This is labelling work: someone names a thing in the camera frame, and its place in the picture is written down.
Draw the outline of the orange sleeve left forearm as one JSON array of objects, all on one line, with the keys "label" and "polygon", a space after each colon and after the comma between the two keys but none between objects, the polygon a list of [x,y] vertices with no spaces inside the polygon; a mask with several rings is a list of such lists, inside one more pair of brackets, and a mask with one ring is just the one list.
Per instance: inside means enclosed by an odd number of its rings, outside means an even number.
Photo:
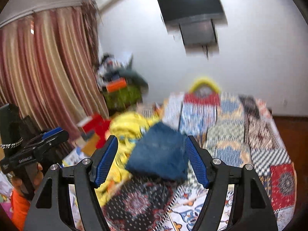
[{"label": "orange sleeve left forearm", "polygon": [[18,230],[23,230],[30,208],[30,202],[21,196],[16,189],[14,189],[11,196],[11,204],[13,210],[12,222],[18,228]]}]

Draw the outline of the person's left hand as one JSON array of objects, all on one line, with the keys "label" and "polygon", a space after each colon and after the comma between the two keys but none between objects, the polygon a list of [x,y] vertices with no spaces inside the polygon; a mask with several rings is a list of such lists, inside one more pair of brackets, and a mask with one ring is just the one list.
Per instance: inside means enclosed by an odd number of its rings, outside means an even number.
[{"label": "person's left hand", "polygon": [[12,177],[12,185],[17,193],[23,197],[29,194],[29,190],[26,185],[31,185],[30,192],[34,193],[43,180],[42,166],[40,163],[35,162],[30,165],[23,167],[18,174],[14,173]]}]

